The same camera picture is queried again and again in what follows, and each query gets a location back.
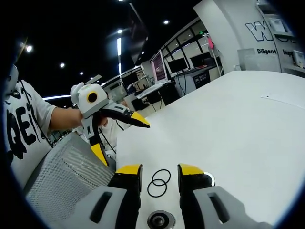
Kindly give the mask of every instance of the monitor screen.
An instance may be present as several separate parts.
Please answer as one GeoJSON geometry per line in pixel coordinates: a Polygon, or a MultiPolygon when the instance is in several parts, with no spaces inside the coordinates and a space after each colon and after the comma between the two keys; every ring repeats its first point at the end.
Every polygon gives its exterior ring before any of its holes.
{"type": "Polygon", "coordinates": [[[156,82],[167,80],[166,72],[164,69],[164,62],[161,51],[151,60],[152,70],[156,82]]]}
{"type": "Polygon", "coordinates": [[[196,68],[196,67],[201,67],[203,65],[207,65],[204,60],[208,59],[208,58],[211,58],[211,55],[209,52],[206,52],[206,53],[200,54],[198,56],[192,57],[191,61],[194,65],[194,68],[196,68]]]}
{"type": "Polygon", "coordinates": [[[184,58],[168,62],[168,66],[170,67],[172,73],[176,73],[187,68],[184,58]]]}
{"type": "Polygon", "coordinates": [[[130,75],[122,78],[122,80],[125,86],[129,86],[130,84],[137,82],[139,79],[137,73],[131,73],[130,75]]]}

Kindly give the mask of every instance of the office chair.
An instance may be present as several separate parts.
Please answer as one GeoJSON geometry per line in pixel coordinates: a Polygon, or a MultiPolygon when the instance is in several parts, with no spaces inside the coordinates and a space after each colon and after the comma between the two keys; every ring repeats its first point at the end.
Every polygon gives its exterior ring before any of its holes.
{"type": "Polygon", "coordinates": [[[76,133],[63,138],[40,162],[24,191],[36,213],[57,224],[74,213],[78,201],[99,186],[106,186],[116,170],[106,167],[76,133]]]}

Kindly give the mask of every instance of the person's arm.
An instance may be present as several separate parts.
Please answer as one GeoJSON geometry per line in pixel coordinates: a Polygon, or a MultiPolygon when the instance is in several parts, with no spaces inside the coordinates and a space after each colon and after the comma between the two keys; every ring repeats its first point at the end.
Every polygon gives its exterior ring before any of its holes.
{"type": "MultiPolygon", "coordinates": [[[[81,125],[82,114],[78,109],[62,109],[44,101],[35,89],[23,81],[26,90],[33,96],[32,102],[36,104],[36,118],[43,132],[49,130],[67,130],[81,125]]],[[[105,125],[107,118],[101,117],[100,125],[105,125]]]]}
{"type": "MultiPolygon", "coordinates": [[[[67,130],[77,128],[82,125],[82,114],[78,109],[62,109],[56,107],[53,110],[49,125],[50,130],[67,130]]],[[[107,118],[101,117],[101,125],[107,125],[107,118]]]]}

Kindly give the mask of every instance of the white tabletop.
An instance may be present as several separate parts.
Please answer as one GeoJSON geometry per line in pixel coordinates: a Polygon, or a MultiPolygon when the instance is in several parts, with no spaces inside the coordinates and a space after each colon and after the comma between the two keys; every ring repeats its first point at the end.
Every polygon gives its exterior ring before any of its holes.
{"type": "MultiPolygon", "coordinates": [[[[231,72],[149,116],[150,129],[132,126],[121,132],[117,167],[143,164],[137,228],[148,228],[147,217],[156,210],[171,212],[175,228],[184,228],[179,163],[212,173],[216,185],[242,201],[250,217],[275,225],[304,180],[304,100],[303,78],[231,72]],[[261,98],[266,94],[286,103],[261,98]],[[146,189],[162,168],[170,170],[172,179],[163,197],[152,198],[146,189]]],[[[162,191],[163,187],[151,187],[155,195],[162,191]]]]}

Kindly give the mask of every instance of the o-ring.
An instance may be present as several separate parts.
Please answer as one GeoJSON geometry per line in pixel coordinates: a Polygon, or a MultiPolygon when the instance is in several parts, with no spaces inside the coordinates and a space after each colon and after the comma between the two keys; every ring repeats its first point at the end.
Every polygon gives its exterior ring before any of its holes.
{"type": "Polygon", "coordinates": [[[153,177],[152,177],[152,183],[154,184],[154,185],[156,185],[156,186],[163,186],[163,185],[166,185],[169,181],[170,181],[170,179],[171,179],[171,172],[170,171],[168,171],[167,169],[159,169],[157,172],[155,172],[154,173],[154,175],[153,175],[153,177]],[[170,175],[170,177],[168,178],[168,180],[166,181],[166,182],[164,182],[164,184],[162,184],[162,185],[157,185],[154,181],[155,180],[159,180],[159,179],[153,179],[154,178],[154,176],[157,174],[157,173],[159,173],[159,172],[161,172],[161,171],[166,171],[166,172],[168,172],[168,174],[170,175]]]}
{"type": "Polygon", "coordinates": [[[165,181],[164,180],[162,180],[162,179],[155,179],[155,180],[152,180],[150,183],[149,183],[149,185],[147,186],[147,193],[148,193],[148,195],[150,195],[151,197],[154,197],[154,198],[158,198],[158,197],[161,197],[161,196],[163,196],[165,193],[166,193],[166,190],[167,190],[167,184],[165,183],[165,181]],[[161,194],[161,195],[159,195],[159,196],[153,196],[152,194],[150,194],[150,192],[149,192],[149,186],[155,181],[155,180],[160,180],[160,181],[163,181],[164,182],[164,185],[165,185],[165,190],[164,190],[164,192],[161,194]]]}

